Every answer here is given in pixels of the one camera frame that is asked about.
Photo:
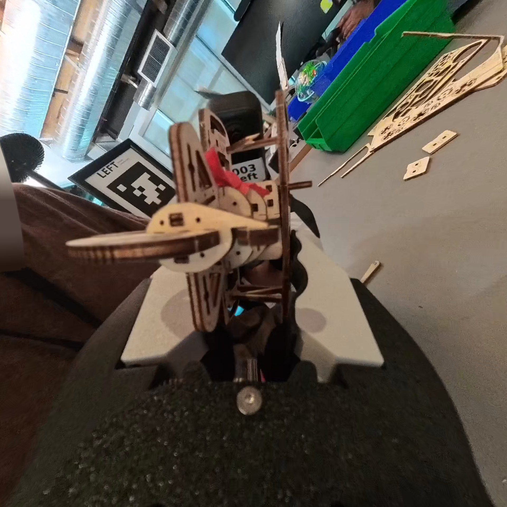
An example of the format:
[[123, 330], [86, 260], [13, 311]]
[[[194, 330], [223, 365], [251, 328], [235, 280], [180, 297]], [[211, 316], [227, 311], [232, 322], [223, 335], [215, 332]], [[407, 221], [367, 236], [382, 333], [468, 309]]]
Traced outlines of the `large silver ventilation duct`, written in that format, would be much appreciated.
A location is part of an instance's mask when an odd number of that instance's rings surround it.
[[[1, 24], [1, 135], [39, 137], [82, 1], [6, 1]], [[83, 160], [117, 82], [143, 7], [100, 1], [52, 135], [54, 150]]]

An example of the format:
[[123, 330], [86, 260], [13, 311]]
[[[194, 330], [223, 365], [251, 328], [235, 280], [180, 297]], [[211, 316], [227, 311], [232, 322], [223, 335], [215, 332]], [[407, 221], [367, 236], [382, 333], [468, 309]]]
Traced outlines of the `narrow wooden parts sheet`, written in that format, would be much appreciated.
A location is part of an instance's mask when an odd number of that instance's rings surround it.
[[506, 77], [506, 44], [504, 38], [498, 40], [497, 47], [490, 57], [457, 81], [455, 95], [466, 94], [491, 88]]

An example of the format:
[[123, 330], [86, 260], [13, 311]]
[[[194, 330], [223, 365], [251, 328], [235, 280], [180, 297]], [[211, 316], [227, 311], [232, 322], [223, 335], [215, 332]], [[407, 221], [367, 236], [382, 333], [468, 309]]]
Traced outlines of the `small square wooden piece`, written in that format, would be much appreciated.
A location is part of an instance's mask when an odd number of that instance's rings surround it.
[[406, 172], [403, 175], [403, 181], [409, 181], [416, 177], [425, 174], [429, 168], [431, 156], [424, 157], [407, 166]]
[[454, 132], [452, 130], [445, 130], [441, 134], [439, 134], [436, 138], [431, 140], [429, 143], [425, 144], [422, 147], [422, 151], [424, 151], [428, 155], [433, 155], [458, 136], [459, 134], [457, 132]]

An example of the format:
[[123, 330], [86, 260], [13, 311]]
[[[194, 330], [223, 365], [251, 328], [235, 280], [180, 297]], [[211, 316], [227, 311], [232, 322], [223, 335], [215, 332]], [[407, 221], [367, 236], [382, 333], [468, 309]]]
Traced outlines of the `thin wooden frame offcut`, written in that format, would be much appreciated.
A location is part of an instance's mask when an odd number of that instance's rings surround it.
[[499, 71], [503, 71], [505, 69], [504, 67], [504, 61], [503, 61], [503, 43], [504, 43], [504, 36], [503, 35], [485, 35], [485, 34], [461, 34], [461, 33], [445, 33], [445, 32], [423, 32], [423, 31], [403, 31], [402, 37], [404, 36], [421, 36], [421, 37], [432, 37], [435, 39], [467, 39], [467, 40], [497, 40], [498, 42], [498, 48], [495, 53], [498, 53], [497, 56], [493, 55], [493, 63], [498, 64]]

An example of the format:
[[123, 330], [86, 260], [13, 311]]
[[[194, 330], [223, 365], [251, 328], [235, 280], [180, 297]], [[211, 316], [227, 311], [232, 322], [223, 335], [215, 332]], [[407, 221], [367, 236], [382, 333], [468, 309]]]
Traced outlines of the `narrow silver ventilation duct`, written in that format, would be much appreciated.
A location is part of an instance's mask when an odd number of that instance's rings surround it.
[[173, 60], [166, 67], [156, 87], [140, 78], [134, 103], [149, 111], [160, 102], [176, 74], [187, 49], [197, 33], [211, 1], [175, 1], [161, 32], [176, 48]]

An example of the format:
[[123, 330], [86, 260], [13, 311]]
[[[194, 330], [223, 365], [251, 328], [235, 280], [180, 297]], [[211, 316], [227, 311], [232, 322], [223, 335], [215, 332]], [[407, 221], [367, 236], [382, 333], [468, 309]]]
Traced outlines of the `wooden parts sheet with prongs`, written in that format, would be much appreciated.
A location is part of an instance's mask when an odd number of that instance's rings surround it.
[[341, 174], [344, 178], [371, 155], [384, 146], [403, 136], [443, 109], [453, 105], [461, 98], [455, 95], [456, 74], [470, 62], [490, 41], [472, 40], [472, 43], [443, 54], [422, 78], [402, 97], [402, 99], [382, 118], [373, 130], [370, 143], [360, 148], [333, 173], [318, 184], [321, 187], [338, 174], [359, 153], [367, 149], [365, 155], [351, 168]]

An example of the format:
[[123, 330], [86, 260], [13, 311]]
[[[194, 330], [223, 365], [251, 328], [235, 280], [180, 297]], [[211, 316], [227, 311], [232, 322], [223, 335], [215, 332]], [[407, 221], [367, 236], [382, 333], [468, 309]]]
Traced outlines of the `wooden model airplane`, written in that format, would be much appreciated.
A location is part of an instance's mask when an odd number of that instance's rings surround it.
[[[145, 231], [113, 233], [67, 242], [70, 256], [87, 262], [159, 261], [184, 273], [196, 331], [228, 322], [240, 301], [280, 304], [282, 320], [294, 316], [291, 295], [288, 116], [283, 91], [275, 94], [277, 135], [246, 136], [230, 144], [210, 110], [199, 112], [200, 134], [187, 123], [168, 133], [176, 202], [156, 211]], [[225, 183], [234, 175], [231, 155], [275, 145], [278, 178], [249, 187]]]

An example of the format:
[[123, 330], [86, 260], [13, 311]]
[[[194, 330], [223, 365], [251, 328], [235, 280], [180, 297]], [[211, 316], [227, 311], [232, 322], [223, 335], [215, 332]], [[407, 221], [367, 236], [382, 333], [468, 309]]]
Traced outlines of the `white paper card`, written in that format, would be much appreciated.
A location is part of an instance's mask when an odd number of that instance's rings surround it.
[[281, 48], [282, 32], [283, 32], [283, 23], [279, 22], [275, 35], [275, 61], [280, 88], [283, 92], [288, 92], [289, 89], [288, 73], [285, 66], [284, 58], [282, 56], [282, 48]]

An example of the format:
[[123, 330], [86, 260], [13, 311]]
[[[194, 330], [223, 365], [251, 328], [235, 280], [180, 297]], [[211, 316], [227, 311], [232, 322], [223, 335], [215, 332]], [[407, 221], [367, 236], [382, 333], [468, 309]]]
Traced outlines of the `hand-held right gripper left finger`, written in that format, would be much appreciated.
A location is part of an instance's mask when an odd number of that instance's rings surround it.
[[204, 334], [193, 325], [187, 277], [155, 271], [120, 357], [127, 367], [160, 365], [180, 378], [188, 363], [208, 352]]

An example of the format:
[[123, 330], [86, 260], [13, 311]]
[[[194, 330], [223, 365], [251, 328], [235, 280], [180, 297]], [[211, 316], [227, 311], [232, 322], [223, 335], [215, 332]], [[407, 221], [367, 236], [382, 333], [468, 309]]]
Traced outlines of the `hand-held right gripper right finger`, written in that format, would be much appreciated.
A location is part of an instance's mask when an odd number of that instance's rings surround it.
[[381, 367], [384, 357], [347, 272], [311, 239], [296, 233], [297, 254], [307, 282], [295, 299], [300, 331], [295, 353], [312, 363], [319, 382], [330, 382], [336, 367]]

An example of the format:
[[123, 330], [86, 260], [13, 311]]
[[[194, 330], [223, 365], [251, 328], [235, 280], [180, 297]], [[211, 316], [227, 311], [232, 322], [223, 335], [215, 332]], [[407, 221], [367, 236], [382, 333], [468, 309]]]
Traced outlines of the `blue plastic bin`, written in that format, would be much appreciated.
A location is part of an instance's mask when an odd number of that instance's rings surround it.
[[[393, 14], [403, 3], [404, 1], [380, 1], [371, 15], [361, 21], [349, 38], [338, 46], [336, 53], [331, 58], [328, 58], [325, 55], [321, 55], [320, 58], [317, 58], [326, 60], [327, 62], [327, 66], [324, 72], [320, 75], [320, 79], [317, 81], [315, 86], [315, 89], [320, 97], [338, 77], [340, 72], [344, 70], [345, 66], [352, 60], [352, 57], [358, 53], [359, 49], [365, 48], [365, 44], [371, 42], [376, 34], [377, 27], [391, 14]], [[294, 95], [288, 103], [287, 109], [289, 119], [294, 122], [299, 121], [301, 117], [306, 114], [308, 108], [314, 103], [301, 103]]]

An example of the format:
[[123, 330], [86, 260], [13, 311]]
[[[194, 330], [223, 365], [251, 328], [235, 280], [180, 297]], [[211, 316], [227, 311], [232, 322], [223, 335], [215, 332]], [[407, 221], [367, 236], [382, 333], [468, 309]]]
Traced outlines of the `green plastic bin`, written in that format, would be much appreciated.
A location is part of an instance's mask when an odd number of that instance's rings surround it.
[[375, 28], [299, 121], [308, 145], [348, 150], [448, 44], [404, 31], [453, 32], [448, 1], [405, 1]]

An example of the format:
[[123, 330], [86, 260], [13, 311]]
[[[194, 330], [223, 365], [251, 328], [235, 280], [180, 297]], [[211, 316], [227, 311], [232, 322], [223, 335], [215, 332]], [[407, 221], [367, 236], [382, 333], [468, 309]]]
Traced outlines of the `grey desk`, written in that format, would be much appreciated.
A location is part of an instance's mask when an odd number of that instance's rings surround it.
[[[459, 134], [433, 155], [422, 147]], [[324, 250], [352, 277], [382, 267], [369, 290], [418, 343], [460, 414], [496, 506], [506, 506], [506, 79], [321, 182], [344, 154], [312, 150], [294, 170]], [[431, 156], [427, 172], [403, 181]]]

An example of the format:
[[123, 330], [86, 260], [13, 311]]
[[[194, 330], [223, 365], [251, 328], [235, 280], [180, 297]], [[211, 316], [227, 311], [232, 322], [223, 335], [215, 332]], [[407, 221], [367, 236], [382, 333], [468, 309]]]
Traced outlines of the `clear ball toy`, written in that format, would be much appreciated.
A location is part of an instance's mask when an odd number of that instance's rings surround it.
[[322, 59], [309, 60], [302, 65], [295, 79], [295, 96], [299, 102], [312, 104], [320, 97], [315, 86], [326, 66], [326, 60]]

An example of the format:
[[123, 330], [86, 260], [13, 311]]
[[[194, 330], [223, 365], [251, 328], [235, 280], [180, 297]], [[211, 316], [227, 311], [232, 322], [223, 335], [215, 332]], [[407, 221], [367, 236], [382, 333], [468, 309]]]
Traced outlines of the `white vent grille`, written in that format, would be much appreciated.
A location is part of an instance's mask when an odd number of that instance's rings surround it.
[[173, 44], [161, 32], [154, 31], [138, 67], [137, 74], [141, 79], [156, 87], [175, 54], [176, 48]]

